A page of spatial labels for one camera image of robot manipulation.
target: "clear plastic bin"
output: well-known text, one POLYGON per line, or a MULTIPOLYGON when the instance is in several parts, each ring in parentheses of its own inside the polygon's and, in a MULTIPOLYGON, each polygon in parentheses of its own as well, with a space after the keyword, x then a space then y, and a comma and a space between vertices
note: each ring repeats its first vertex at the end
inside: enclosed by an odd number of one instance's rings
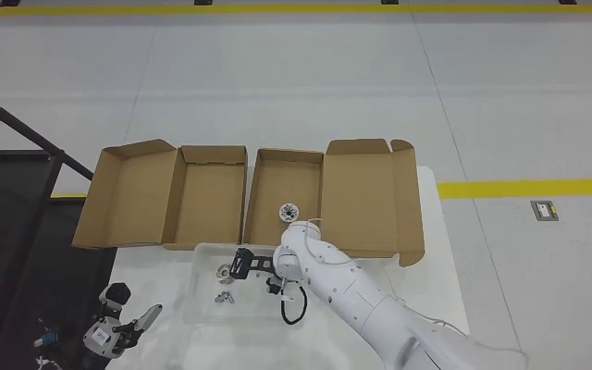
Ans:
MULTIPOLYGON (((245 245, 255 255, 273 256, 275 248, 245 245)), ((271 274, 251 271, 245 280, 224 285, 216 279, 223 264, 232 264, 236 244, 200 243, 195 247, 183 321, 196 326, 259 326, 281 324, 280 296, 267 293, 265 281, 271 274), (229 291, 234 303, 217 303, 216 296, 229 291)))

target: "open cardboard box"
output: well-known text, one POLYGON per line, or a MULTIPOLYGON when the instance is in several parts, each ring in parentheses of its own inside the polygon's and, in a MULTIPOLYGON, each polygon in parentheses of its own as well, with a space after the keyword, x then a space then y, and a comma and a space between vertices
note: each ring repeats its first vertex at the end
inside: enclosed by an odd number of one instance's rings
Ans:
POLYGON ((105 148, 72 245, 240 243, 246 189, 244 146, 183 146, 162 140, 105 148))
POLYGON ((425 253, 415 150, 393 140, 335 140, 325 155, 261 149, 257 154, 244 242, 279 245, 282 204, 300 220, 322 217, 323 240, 351 257, 401 255, 413 265, 425 253))

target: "small white object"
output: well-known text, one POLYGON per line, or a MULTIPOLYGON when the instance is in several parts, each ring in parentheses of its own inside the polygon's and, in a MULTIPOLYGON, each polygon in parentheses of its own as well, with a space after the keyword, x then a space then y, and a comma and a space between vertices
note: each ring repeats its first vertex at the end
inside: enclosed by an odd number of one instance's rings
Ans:
POLYGON ((109 339, 109 335, 105 333, 101 328, 97 328, 94 334, 92 334, 92 340, 97 342, 98 345, 104 345, 109 339))
POLYGON ((285 203, 279 207, 279 218, 286 223, 296 221, 299 215, 300 211, 294 203, 285 203))
POLYGON ((549 212, 549 208, 547 207, 546 204, 544 203, 537 203, 536 207, 538 208, 538 211, 540 212, 540 214, 543 217, 550 217, 551 213, 549 212))

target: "screw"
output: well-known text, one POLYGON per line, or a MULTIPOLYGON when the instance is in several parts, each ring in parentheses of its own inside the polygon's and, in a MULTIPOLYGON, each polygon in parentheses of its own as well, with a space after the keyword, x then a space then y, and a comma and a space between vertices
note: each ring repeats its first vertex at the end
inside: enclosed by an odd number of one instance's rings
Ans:
POLYGON ((230 292, 229 291, 225 291, 224 293, 226 295, 226 298, 230 301, 230 303, 234 303, 234 299, 230 295, 230 292))

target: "white floor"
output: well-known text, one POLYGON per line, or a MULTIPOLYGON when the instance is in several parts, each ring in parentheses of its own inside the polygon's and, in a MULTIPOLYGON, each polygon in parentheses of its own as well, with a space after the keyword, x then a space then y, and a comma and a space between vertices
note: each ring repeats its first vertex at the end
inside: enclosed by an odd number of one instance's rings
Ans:
MULTIPOLYGON (((591 19, 4 18, 0 105, 90 168, 152 138, 245 143, 253 161, 383 137, 438 181, 590 178, 591 19)), ((28 147, 0 126, 0 148, 28 147)), ((63 172, 55 192, 87 190, 63 172)), ((551 200, 559 222, 529 199, 443 209, 472 333, 531 369, 587 369, 592 200, 551 200)))

